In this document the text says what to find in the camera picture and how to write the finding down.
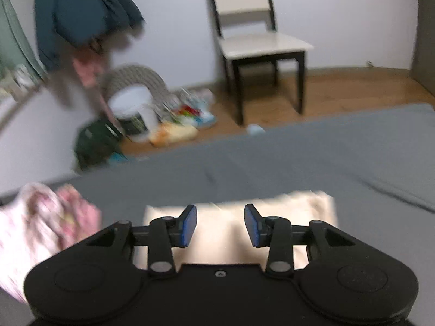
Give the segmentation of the dark teal hanging jacket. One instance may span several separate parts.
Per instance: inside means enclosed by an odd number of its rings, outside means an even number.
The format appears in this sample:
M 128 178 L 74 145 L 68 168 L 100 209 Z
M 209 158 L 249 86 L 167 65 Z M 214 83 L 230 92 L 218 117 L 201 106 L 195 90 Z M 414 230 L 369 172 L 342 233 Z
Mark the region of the dark teal hanging jacket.
M 38 56 L 47 71 L 60 68 L 58 39 L 75 48 L 144 19 L 133 0 L 35 0 Z

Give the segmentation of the pink patterned folded towel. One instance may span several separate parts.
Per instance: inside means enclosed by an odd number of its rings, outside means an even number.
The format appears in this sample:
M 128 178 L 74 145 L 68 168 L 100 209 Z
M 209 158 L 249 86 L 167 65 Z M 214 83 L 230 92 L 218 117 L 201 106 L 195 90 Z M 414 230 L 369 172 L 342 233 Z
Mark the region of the pink patterned folded towel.
M 62 206 L 60 214 L 61 249 L 66 249 L 101 229 L 101 212 L 68 184 L 56 191 Z

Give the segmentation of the beige cloth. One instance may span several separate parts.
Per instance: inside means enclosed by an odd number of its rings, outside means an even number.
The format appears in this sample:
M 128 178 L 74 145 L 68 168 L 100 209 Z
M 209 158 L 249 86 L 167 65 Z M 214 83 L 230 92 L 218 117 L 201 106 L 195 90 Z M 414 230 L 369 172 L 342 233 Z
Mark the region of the beige cloth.
M 250 201 L 262 216 L 280 216 L 293 225 L 312 220 L 338 226 L 334 198 L 323 191 L 294 191 Z M 197 225 L 186 249 L 174 248 L 175 268 L 183 264 L 259 264 L 265 268 L 268 249 L 252 246 L 244 222 L 244 202 L 201 203 Z

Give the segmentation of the green curtain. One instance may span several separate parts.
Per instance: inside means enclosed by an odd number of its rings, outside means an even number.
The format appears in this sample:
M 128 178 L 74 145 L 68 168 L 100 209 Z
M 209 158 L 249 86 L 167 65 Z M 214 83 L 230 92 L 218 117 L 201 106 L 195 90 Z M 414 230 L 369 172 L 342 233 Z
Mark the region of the green curtain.
M 1 0 L 1 76 L 25 71 L 34 84 L 46 76 L 35 57 L 10 0 Z

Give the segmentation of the round woven stool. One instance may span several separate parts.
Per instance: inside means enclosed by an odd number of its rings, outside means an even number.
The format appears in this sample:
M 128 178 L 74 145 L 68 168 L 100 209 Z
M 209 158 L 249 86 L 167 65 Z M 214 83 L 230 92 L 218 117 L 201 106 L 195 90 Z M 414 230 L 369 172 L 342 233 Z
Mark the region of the round woven stool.
M 165 81 L 156 71 L 144 65 L 129 64 L 115 68 L 104 76 L 101 83 L 104 100 L 108 104 L 117 91 L 130 85 L 144 85 L 150 90 L 155 112 L 170 95 Z

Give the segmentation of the grey door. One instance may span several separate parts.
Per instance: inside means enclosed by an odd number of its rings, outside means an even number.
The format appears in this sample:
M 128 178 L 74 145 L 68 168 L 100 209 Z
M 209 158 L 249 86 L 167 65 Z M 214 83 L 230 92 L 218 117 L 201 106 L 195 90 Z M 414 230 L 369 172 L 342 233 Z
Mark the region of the grey door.
M 434 0 L 418 0 L 411 76 L 434 94 Z

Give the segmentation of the white floral folded cloth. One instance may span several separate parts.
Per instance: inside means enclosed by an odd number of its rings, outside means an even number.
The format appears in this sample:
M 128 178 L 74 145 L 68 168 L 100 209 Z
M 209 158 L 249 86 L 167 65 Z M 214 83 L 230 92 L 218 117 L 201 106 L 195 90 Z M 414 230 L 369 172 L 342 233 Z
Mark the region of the white floral folded cloth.
M 78 242 L 75 209 L 48 186 L 25 185 L 1 206 L 1 288 L 26 303 L 24 281 L 42 261 Z

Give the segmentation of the pink hanging garment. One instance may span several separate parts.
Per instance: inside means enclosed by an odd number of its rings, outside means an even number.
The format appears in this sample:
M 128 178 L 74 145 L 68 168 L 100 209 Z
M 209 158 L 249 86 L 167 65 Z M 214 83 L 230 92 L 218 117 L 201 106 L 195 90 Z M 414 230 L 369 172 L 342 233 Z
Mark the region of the pink hanging garment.
M 105 58 L 93 49 L 76 49 L 72 57 L 72 65 L 81 84 L 89 89 L 97 85 L 97 79 L 105 73 Z

